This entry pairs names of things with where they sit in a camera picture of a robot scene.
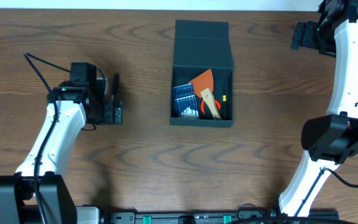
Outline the black handled claw hammer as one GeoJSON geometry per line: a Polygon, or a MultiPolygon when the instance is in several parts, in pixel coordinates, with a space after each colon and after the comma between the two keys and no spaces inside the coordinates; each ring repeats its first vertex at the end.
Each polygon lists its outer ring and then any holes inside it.
{"type": "Polygon", "coordinates": [[[112,101],[115,100],[115,96],[117,95],[118,87],[119,87],[119,74],[115,73],[113,76],[112,88],[111,88],[111,90],[112,90],[111,100],[112,101]]]}

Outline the red handled cutting pliers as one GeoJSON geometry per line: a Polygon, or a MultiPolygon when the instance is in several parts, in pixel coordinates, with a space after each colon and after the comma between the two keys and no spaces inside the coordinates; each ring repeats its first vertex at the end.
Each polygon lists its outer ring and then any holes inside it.
{"type": "MultiPolygon", "coordinates": [[[[215,104],[216,104],[217,109],[220,110],[221,109],[221,104],[217,99],[215,99],[215,104]]],[[[201,100],[200,110],[204,115],[206,114],[205,105],[206,105],[205,101],[201,100]]]]}

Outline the dark green box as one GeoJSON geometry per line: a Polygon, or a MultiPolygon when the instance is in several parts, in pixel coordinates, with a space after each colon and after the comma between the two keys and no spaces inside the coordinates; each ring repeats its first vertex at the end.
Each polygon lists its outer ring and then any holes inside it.
{"type": "Polygon", "coordinates": [[[222,120],[213,119],[207,106],[205,114],[199,112],[198,119],[181,118],[177,111],[174,91],[170,98],[170,124],[179,126],[201,126],[230,128],[233,118],[233,73],[234,59],[229,41],[229,23],[213,21],[175,21],[173,69],[171,87],[185,85],[192,79],[211,70],[214,88],[211,92],[220,103],[226,103],[219,112],[222,120]]]}

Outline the orange scraper wooden handle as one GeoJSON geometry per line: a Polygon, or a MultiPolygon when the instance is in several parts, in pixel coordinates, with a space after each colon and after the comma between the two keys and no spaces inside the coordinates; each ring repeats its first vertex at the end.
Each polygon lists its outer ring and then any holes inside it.
{"type": "Polygon", "coordinates": [[[201,100],[204,100],[209,111],[212,114],[214,119],[222,119],[222,116],[215,104],[215,97],[213,94],[214,90],[214,78],[211,69],[203,72],[201,75],[198,75],[189,83],[193,84],[195,95],[201,100]]]}

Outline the black yellow screwdriver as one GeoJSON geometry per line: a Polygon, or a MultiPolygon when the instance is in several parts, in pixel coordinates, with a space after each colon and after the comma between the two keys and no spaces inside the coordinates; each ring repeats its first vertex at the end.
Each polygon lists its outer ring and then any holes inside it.
{"type": "Polygon", "coordinates": [[[223,119],[228,119],[228,103],[227,103],[227,95],[226,95],[225,85],[223,85],[222,112],[223,112],[223,119]]]}

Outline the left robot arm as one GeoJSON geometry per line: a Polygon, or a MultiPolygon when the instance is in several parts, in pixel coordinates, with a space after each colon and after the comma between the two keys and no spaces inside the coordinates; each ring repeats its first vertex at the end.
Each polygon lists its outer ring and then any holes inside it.
{"type": "Polygon", "coordinates": [[[122,102],[112,95],[100,68],[73,62],[70,78],[52,88],[42,129],[24,162],[0,176],[1,223],[107,223],[108,215],[91,205],[76,206],[64,182],[70,154],[87,124],[122,124],[122,102]]]}

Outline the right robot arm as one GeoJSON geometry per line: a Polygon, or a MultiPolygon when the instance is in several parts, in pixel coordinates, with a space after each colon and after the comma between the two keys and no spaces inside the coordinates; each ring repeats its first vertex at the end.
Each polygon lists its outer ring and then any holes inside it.
{"type": "Polygon", "coordinates": [[[326,115],[303,126],[301,162],[278,198],[280,213],[287,217],[307,217],[330,175],[358,188],[336,173],[358,154],[358,0],[324,0],[318,12],[319,21],[297,23],[291,48],[315,49],[336,59],[333,93],[326,115]]]}

